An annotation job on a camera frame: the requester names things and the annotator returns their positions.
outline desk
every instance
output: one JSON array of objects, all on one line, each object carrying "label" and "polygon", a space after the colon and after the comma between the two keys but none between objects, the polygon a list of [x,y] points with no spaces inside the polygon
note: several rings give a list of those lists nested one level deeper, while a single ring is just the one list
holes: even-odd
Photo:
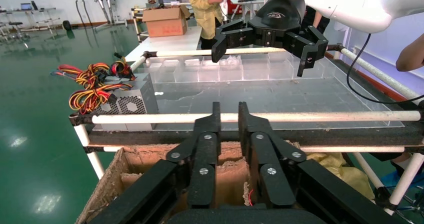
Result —
[{"label": "desk", "polygon": [[244,20],[246,17],[246,8],[250,10],[250,19],[253,19],[254,17],[254,7],[255,4],[264,4],[265,0],[252,0],[252,1],[243,1],[243,2],[239,2],[239,0],[230,0],[230,2],[232,4],[236,4],[237,7],[234,10],[234,13],[231,16],[231,20],[233,20],[235,13],[237,12],[237,10],[239,9],[239,7],[241,6],[242,10],[243,10],[243,17],[242,19]]},{"label": "desk", "polygon": [[126,57],[127,62],[140,59],[145,51],[193,51],[198,48],[202,27],[191,26],[184,35],[148,37]]}]

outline green floor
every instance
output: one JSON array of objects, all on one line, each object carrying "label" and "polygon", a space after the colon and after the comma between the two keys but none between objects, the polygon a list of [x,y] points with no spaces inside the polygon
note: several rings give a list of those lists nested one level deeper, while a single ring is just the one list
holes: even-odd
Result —
[{"label": "green floor", "polygon": [[[114,52],[127,55],[138,44],[134,27],[74,30],[74,38],[29,33],[26,42],[0,42],[0,190],[2,224],[74,223],[98,182],[71,126],[69,95],[80,86],[50,76],[60,64],[81,69],[111,64]],[[105,167],[113,153],[99,153]],[[367,158],[379,176],[388,163]]]}]

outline cardboard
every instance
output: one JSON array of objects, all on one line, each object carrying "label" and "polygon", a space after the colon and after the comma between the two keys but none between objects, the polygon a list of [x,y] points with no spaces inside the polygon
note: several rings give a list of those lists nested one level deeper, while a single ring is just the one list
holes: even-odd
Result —
[{"label": "cardboard", "polygon": [[185,5],[174,5],[162,9],[143,11],[149,37],[168,37],[184,35],[190,12]]},{"label": "cardboard", "polygon": [[[92,220],[102,207],[121,195],[159,159],[165,159],[167,153],[176,146],[177,144],[157,144],[121,148],[115,154],[75,223],[83,224]],[[218,157],[216,167],[215,207],[224,204],[245,205],[244,197],[247,197],[249,191],[247,188],[249,180],[249,167],[242,157],[240,143],[222,142],[221,155]],[[187,208],[187,195],[184,194],[170,215]]]}]

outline white pvc pipe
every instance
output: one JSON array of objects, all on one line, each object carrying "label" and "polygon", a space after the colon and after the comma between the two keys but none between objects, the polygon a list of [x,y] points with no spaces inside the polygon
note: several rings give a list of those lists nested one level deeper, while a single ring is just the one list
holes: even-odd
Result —
[{"label": "white pvc pipe", "polygon": [[[225,55],[234,54],[254,54],[254,53],[282,53],[287,52],[283,48],[259,47],[259,48],[233,48],[227,49]],[[212,50],[176,50],[176,51],[158,51],[157,57],[183,57],[183,56],[210,56]]]},{"label": "white pvc pipe", "polygon": [[[90,143],[90,138],[89,138],[89,134],[87,133],[86,127],[83,124],[81,124],[81,125],[74,126],[73,128],[75,129],[76,135],[78,136],[82,146],[87,147]],[[95,152],[87,153],[87,156],[95,171],[95,174],[100,180],[105,174],[105,169],[103,168],[103,165],[99,160],[99,157],[97,156]]]},{"label": "white pvc pipe", "polygon": [[384,187],[382,181],[379,179],[379,177],[376,175],[376,173],[373,171],[373,169],[368,164],[368,162],[364,159],[364,157],[359,152],[354,152],[353,156],[359,162],[359,165],[362,167],[363,171],[366,173],[366,175],[368,176],[369,180],[372,182],[374,187],[375,188]]},{"label": "white pvc pipe", "polygon": [[[194,123],[196,119],[210,113],[182,114],[118,114],[92,117],[94,124],[142,124],[142,123]],[[419,121],[421,114],[409,111],[358,111],[358,112],[269,112],[252,113],[270,122],[375,122],[375,121]],[[236,123],[238,113],[221,113],[222,123]]]},{"label": "white pvc pipe", "polygon": [[[105,152],[117,152],[122,146],[104,146]],[[306,153],[402,153],[403,146],[301,146]]]},{"label": "white pvc pipe", "polygon": [[133,64],[131,64],[131,66],[130,66],[131,71],[134,72],[141,64],[143,64],[145,62],[145,60],[146,60],[146,57],[142,55],[140,57],[140,59],[138,59],[138,61],[136,61]]},{"label": "white pvc pipe", "polygon": [[[399,182],[396,185],[396,188],[394,189],[393,193],[390,196],[389,201],[391,204],[398,205],[401,202],[402,198],[404,197],[415,175],[417,174],[418,170],[421,168],[421,165],[423,163],[424,163],[424,155],[420,153],[414,153],[412,155],[412,159],[408,167],[403,172]],[[384,210],[389,215],[392,215],[394,212],[393,210],[390,210],[390,209],[384,209]]]},{"label": "white pvc pipe", "polygon": [[[341,53],[344,54],[349,59],[352,59],[352,60],[354,60],[357,57],[356,54],[354,54],[353,52],[349,51],[347,48],[343,48],[341,50]],[[413,90],[409,89],[408,87],[406,87],[405,85],[403,85],[399,81],[393,79],[391,76],[385,74],[384,72],[382,72],[381,70],[379,70],[377,67],[375,67],[375,66],[371,65],[370,63],[366,62],[364,59],[362,59],[362,58],[359,57],[357,59],[357,61],[356,61],[356,64],[360,65],[365,70],[367,70],[368,72],[370,72],[372,75],[374,75],[378,79],[382,80],[389,87],[395,89],[398,93],[402,94],[406,99],[412,99],[412,98],[416,98],[416,97],[420,96],[418,93],[416,93]],[[418,100],[414,100],[413,103],[416,104],[416,105],[418,105],[422,100],[424,100],[424,97],[423,98],[420,98]]]}]

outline laptop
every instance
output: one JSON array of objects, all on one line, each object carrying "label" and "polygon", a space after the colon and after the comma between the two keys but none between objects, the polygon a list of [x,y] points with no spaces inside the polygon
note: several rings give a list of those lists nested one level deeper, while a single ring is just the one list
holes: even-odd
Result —
[{"label": "laptop", "polygon": [[31,6],[31,3],[21,3],[20,4],[20,9],[27,11],[27,10],[32,10],[33,7]]}]

